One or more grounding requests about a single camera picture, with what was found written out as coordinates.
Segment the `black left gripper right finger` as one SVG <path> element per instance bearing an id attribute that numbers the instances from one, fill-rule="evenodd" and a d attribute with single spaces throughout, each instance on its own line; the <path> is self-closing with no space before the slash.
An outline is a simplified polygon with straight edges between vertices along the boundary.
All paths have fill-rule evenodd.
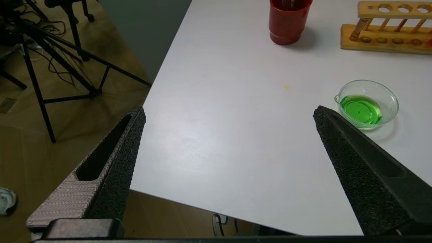
<path id="1" fill-rule="evenodd" d="M 431 186 L 334 110 L 313 118 L 363 234 L 430 236 Z"/>

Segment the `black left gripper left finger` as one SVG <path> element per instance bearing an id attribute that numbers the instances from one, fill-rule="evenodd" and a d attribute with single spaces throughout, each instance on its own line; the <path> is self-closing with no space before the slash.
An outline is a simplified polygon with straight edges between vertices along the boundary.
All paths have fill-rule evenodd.
<path id="1" fill-rule="evenodd" d="M 143 108 L 127 112 L 27 218 L 29 231 L 61 218 L 122 219 L 145 122 Z"/>

